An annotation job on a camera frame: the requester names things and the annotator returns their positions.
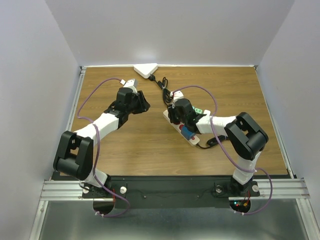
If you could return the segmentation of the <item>blue socket adapter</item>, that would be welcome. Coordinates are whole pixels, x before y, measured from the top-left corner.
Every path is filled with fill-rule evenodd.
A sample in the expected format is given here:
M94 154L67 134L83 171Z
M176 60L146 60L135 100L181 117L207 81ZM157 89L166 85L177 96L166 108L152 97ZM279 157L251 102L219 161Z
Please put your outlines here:
M194 132L191 132L190 130L188 130L188 128L184 125L180 127L180 133L188 141L193 140L194 136L196 135Z

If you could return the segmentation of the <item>white red power strip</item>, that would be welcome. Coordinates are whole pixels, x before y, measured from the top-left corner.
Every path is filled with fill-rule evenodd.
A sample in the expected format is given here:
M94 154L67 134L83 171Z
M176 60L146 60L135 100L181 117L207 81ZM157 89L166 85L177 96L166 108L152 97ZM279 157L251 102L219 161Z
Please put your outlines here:
M195 133L190 132L186 127L184 127L184 124L171 123L168 110L165 110L163 112L163 117L191 146L195 147L200 142L199 137Z

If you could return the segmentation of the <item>green power strip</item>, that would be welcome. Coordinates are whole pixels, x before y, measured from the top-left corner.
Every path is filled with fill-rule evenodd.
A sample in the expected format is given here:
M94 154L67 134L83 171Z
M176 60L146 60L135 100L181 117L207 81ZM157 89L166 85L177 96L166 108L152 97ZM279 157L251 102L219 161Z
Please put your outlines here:
M211 111L207 109L201 109L195 106L192 106L192 109L193 109L192 116L198 116L198 115L210 116L211 115Z

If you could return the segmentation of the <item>white square charger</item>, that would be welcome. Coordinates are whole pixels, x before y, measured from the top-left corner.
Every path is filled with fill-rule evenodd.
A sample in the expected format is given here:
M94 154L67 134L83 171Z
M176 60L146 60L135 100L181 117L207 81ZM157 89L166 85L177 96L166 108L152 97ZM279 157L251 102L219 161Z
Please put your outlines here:
M203 114L207 115L207 116L210 116L211 115L211 112L209 110L204 110L203 111Z

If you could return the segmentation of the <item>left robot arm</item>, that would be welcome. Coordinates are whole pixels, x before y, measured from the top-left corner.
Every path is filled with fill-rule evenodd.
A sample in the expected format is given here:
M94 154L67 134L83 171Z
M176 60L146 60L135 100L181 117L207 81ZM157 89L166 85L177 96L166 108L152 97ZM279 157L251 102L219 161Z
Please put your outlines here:
M135 92L130 87L121 87L116 100L99 118L82 129L75 132L67 130L61 135L53 161L54 170L94 186L100 197L108 196L112 188L111 176L97 169L94 147L97 146L98 158L104 137L121 128L130 114L141 114L149 108L150 104L141 90Z

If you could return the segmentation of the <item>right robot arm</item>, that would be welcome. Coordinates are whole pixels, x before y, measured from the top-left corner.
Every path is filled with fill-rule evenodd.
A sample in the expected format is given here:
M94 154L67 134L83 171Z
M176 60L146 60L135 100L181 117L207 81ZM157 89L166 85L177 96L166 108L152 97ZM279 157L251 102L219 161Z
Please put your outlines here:
M205 113L197 113L191 102L186 98L176 100L167 106L168 119L174 125L182 124L192 134L214 134L235 170L230 180L231 192L242 195L256 172L256 163L264 150L269 137L258 123L246 112L237 116L216 117ZM222 145L220 136L226 137L237 153L237 162Z

